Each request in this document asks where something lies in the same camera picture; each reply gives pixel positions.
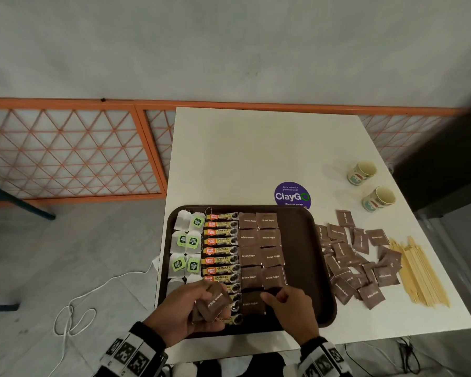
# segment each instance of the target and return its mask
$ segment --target table top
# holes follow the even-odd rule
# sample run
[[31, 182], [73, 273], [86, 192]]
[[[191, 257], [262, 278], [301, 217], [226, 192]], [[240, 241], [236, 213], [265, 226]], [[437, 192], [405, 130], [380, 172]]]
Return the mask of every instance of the table top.
[[[377, 174], [353, 186], [347, 171], [363, 160], [374, 162]], [[336, 224], [335, 209], [345, 209], [357, 227], [382, 228], [397, 241], [412, 235], [451, 302], [451, 308], [428, 308], [411, 303], [402, 285], [383, 287], [386, 300], [373, 310], [354, 298], [346, 306], [337, 301], [337, 318], [320, 330], [322, 336], [343, 344], [471, 328], [471, 315], [355, 115], [177, 108], [159, 270], [172, 210], [185, 204], [275, 205], [274, 190], [286, 181], [307, 189], [317, 224]], [[361, 199], [379, 185], [393, 190], [397, 201], [369, 213]], [[376, 260], [377, 249], [370, 245], [366, 258]], [[175, 363], [298, 348], [279, 331], [189, 339], [167, 353]]]

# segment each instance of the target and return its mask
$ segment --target sleeve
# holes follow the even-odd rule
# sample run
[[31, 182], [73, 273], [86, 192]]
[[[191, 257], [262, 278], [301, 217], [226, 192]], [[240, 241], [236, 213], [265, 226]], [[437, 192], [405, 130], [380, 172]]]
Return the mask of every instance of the sleeve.
[[117, 337], [101, 357], [95, 377], [157, 376], [168, 356], [162, 338], [141, 322], [135, 323], [123, 336]]
[[302, 345], [298, 375], [303, 377], [352, 377], [349, 364], [324, 337]]

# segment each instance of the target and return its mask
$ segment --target paper cup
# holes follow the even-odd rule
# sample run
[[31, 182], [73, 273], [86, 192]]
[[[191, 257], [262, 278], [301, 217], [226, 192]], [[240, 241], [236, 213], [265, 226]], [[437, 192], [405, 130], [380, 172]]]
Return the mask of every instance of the paper cup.
[[365, 180], [368, 180], [375, 173], [377, 173], [377, 167], [371, 161], [360, 161], [354, 169], [350, 170], [347, 174], [347, 180], [352, 185], [361, 185]]
[[394, 193], [385, 186], [377, 186], [373, 192], [361, 200], [363, 208], [369, 212], [375, 212], [396, 202]]

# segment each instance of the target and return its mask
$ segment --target tile floor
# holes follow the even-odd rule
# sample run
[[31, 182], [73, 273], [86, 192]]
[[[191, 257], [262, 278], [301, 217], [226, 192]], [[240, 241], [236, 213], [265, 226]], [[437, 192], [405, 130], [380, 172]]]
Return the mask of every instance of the tile floor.
[[[19, 311], [0, 313], [0, 376], [47, 377], [61, 358], [62, 340], [52, 333], [58, 311], [114, 275], [148, 268], [160, 252], [164, 203], [57, 205], [49, 208], [58, 216], [52, 222], [16, 208], [0, 208], [0, 298], [21, 301]], [[86, 331], [68, 340], [65, 359], [54, 376], [93, 374], [106, 344], [153, 309], [156, 277], [153, 268], [146, 275], [127, 275], [75, 301], [76, 320], [89, 308], [95, 308], [97, 316]], [[471, 330], [416, 336], [413, 341], [440, 362], [471, 375]], [[370, 344], [384, 349], [399, 365], [394, 340]], [[400, 372], [369, 345], [349, 344], [347, 350], [373, 375]], [[286, 352], [284, 357], [296, 361], [299, 353]], [[423, 368], [436, 366], [423, 355], [419, 360]], [[224, 363], [243, 369], [245, 360]], [[355, 376], [365, 375], [351, 365]], [[229, 369], [224, 369], [225, 377], [237, 375], [237, 368], [232, 373]], [[421, 375], [449, 374], [438, 368]]]

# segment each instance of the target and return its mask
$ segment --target purple sticker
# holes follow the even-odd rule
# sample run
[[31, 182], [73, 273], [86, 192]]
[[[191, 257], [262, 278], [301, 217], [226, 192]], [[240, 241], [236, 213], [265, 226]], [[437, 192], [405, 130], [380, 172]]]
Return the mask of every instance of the purple sticker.
[[276, 204], [279, 206], [303, 206], [310, 208], [309, 192], [296, 182], [283, 182], [274, 191]]

